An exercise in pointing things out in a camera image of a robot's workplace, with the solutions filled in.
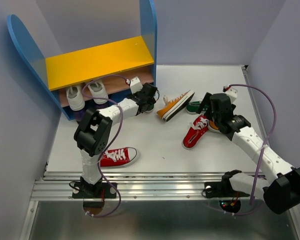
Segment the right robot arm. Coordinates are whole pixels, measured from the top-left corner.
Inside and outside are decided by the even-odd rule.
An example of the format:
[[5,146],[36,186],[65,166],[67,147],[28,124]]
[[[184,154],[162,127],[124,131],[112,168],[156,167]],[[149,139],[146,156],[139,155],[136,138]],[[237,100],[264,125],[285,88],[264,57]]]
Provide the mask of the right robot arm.
[[264,201],[275,214],[282,214],[300,204],[300,167],[295,168],[264,144],[251,123],[242,115],[234,114],[236,106],[226,93],[207,92],[200,107],[207,107],[205,117],[242,149],[265,175],[262,179],[240,170],[228,171],[221,181],[204,184],[204,197],[225,198],[235,193],[249,195]]

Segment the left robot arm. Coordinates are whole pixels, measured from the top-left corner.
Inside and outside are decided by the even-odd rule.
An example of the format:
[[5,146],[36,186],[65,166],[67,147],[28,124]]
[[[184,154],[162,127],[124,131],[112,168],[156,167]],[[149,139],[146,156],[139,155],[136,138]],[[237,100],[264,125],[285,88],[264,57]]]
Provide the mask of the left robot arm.
[[138,150],[134,147],[110,149],[108,146],[111,128],[122,126],[123,120],[147,112],[156,103],[157,87],[144,84],[140,90],[132,90],[118,104],[95,110],[89,108],[79,123],[74,140],[82,157],[82,174],[79,181],[69,183],[74,199],[106,196],[114,199],[117,194],[111,192],[111,186],[103,182],[101,168],[126,167],[138,159]]

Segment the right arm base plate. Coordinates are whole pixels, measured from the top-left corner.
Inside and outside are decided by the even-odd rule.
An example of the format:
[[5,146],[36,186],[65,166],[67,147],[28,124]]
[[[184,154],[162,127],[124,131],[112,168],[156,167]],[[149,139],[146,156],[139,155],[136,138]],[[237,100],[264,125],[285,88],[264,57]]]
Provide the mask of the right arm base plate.
[[204,183],[204,188],[201,195],[207,199],[211,198],[232,198],[249,197],[250,195],[244,192],[237,192],[229,183],[222,183],[221,181],[208,181]]

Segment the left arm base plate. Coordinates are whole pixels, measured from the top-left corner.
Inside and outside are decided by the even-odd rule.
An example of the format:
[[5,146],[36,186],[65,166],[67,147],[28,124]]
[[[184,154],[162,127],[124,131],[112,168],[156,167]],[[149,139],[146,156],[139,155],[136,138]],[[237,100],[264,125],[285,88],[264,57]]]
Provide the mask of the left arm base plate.
[[69,187],[72,189],[73,199],[115,199],[116,190],[106,182],[99,182],[96,186],[87,186],[79,181],[71,181]]

